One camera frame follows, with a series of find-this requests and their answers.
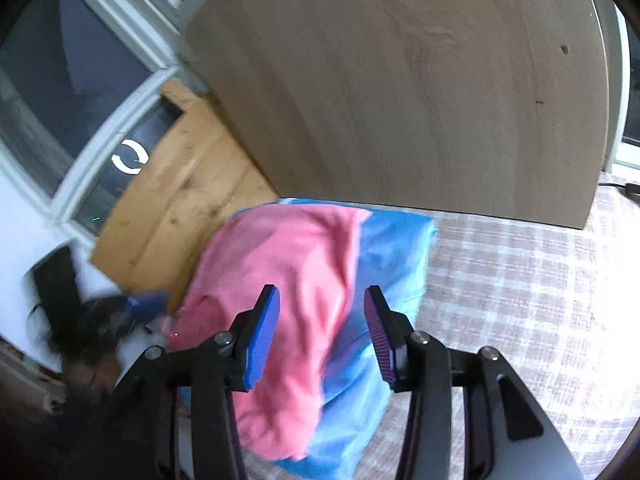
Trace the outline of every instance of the wood grain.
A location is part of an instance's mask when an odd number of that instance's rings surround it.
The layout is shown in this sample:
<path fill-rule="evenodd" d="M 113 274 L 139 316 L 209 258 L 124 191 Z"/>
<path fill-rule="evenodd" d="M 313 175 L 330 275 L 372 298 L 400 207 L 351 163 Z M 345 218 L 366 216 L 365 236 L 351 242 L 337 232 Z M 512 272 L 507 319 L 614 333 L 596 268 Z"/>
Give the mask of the wood grain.
<path fill-rule="evenodd" d="M 162 85 L 160 95 L 169 99 L 183 112 L 187 111 L 191 105 L 197 103 L 200 98 L 184 86 L 179 79 L 171 78 Z"/>
<path fill-rule="evenodd" d="M 177 283 L 189 282 L 206 241 L 223 223 L 218 219 L 221 208 L 250 167 L 231 137 L 209 146 L 188 181 L 172 197 L 139 259 L 131 279 L 135 292 L 171 290 L 170 306 L 179 305 L 184 288 Z"/>
<path fill-rule="evenodd" d="M 585 223 L 591 0 L 209 0 L 186 40 L 280 195 Z"/>
<path fill-rule="evenodd" d="M 92 263 L 127 292 L 169 291 L 173 313 L 211 235 L 277 195 L 206 99 L 177 80 L 162 94 L 185 113 L 111 211 Z"/>

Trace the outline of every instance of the window frame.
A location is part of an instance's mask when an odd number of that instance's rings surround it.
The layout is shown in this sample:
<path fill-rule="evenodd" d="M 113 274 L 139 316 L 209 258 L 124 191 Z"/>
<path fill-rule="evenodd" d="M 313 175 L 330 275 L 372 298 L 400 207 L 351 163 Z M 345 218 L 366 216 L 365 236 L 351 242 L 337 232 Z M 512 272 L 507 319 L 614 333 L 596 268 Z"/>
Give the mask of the window frame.
<path fill-rule="evenodd" d="M 613 135 L 613 143 L 610 145 L 607 141 L 606 149 L 610 149 L 610 153 L 606 153 L 606 160 L 604 164 L 604 171 L 610 173 L 612 171 L 612 167 L 614 164 L 618 164 L 616 159 L 617 152 L 620 144 L 622 143 L 622 135 L 625 131 L 626 125 L 626 116 L 628 115 L 628 105 L 629 105 L 629 96 L 630 96 L 630 75 L 631 75 L 631 61 L 630 61 L 630 52 L 629 52 L 629 38 L 626 31 L 626 20 L 625 17 L 620 12 L 618 6 L 611 1 L 611 5 L 615 10 L 616 21 L 618 22 L 618 33 L 620 35 L 620 80 L 619 90 L 620 90 L 620 100 L 619 106 L 617 109 L 609 108 L 609 114 L 615 113 L 616 115 L 616 128 L 615 131 L 609 132 L 609 135 Z M 615 84 L 611 78 L 609 77 L 609 84 Z"/>
<path fill-rule="evenodd" d="M 178 31 L 171 22 L 175 16 L 164 15 L 149 0 L 83 1 L 151 71 L 151 75 L 96 130 L 66 172 L 53 197 L 40 189 L 2 139 L 0 168 L 53 228 L 67 237 L 76 238 L 86 250 L 91 251 L 97 237 L 75 220 L 75 214 L 103 165 L 137 122 L 158 104 L 160 89 L 167 80 L 178 77 L 196 91 L 206 90 L 206 85 L 181 66 L 175 55 Z"/>

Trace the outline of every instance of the blue towel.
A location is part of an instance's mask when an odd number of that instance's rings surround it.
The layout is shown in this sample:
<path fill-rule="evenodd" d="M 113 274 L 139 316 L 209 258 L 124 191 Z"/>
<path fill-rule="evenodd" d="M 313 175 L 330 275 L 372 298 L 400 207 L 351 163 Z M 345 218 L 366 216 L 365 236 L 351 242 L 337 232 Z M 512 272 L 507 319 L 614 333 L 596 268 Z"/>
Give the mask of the blue towel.
<path fill-rule="evenodd" d="M 400 211 L 367 209 L 372 215 L 362 225 L 353 306 L 327 363 L 320 423 L 306 458 L 277 462 L 304 478 L 352 478 L 390 399 L 391 392 L 380 376 L 364 319 L 365 289 L 379 285 L 389 307 L 406 314 L 412 323 L 425 291 L 429 246 L 435 234 L 431 219 Z"/>

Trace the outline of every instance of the plaid fabric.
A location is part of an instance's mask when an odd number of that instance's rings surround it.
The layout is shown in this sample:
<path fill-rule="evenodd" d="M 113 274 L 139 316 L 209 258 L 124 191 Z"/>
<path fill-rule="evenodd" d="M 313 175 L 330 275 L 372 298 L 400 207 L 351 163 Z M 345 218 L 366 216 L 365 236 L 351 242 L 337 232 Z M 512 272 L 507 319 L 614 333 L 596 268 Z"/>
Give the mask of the plaid fabric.
<path fill-rule="evenodd" d="M 601 181 L 620 182 L 603 175 Z M 599 187 L 584 230 L 423 211 L 436 222 L 417 328 L 444 344 L 491 344 L 535 394 L 593 479 L 640 416 L 640 206 Z M 408 394 L 393 396 L 356 478 L 394 478 Z M 463 473 L 462 393 L 454 391 L 452 479 Z M 250 478 L 293 478 L 245 456 Z"/>

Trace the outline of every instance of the blue object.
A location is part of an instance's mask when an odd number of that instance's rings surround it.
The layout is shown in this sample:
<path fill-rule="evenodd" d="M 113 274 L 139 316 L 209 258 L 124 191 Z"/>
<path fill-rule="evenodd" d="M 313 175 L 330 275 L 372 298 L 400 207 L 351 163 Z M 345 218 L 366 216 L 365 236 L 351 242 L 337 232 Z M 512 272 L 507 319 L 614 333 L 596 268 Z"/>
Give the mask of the blue object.
<path fill-rule="evenodd" d="M 149 323 L 166 312 L 168 297 L 166 290 L 130 296 L 122 307 L 122 313 L 135 323 Z"/>
<path fill-rule="evenodd" d="M 292 204 L 333 203 L 291 200 Z M 334 341 L 324 373 L 324 407 L 308 456 L 276 462 L 292 474 L 318 480 L 353 477 L 363 450 L 378 428 L 391 390 L 383 381 L 364 317 L 369 285 L 379 285 L 392 310 L 415 323 L 425 292 L 429 246 L 435 229 L 427 216 L 366 208 L 354 300 Z"/>
<path fill-rule="evenodd" d="M 274 285 L 265 285 L 254 306 L 260 313 L 253 330 L 252 338 L 247 348 L 246 370 L 244 372 L 244 386 L 253 390 L 255 383 L 262 378 L 264 364 L 267 361 L 273 333 L 276 330 L 278 315 L 280 314 L 280 292 Z"/>

